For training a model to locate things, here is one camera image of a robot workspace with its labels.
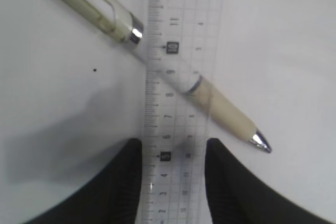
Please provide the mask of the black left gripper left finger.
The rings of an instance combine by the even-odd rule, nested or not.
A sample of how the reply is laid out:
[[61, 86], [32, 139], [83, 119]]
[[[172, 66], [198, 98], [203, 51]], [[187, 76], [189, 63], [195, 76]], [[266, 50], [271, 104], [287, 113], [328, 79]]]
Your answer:
[[135, 223], [142, 183], [142, 142], [132, 138], [91, 181], [30, 223]]

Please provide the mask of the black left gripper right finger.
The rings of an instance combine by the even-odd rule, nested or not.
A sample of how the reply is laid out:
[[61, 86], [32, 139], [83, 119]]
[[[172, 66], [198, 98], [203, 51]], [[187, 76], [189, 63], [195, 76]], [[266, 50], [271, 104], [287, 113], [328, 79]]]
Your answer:
[[265, 184], [217, 138], [206, 142], [206, 198], [213, 223], [328, 223]]

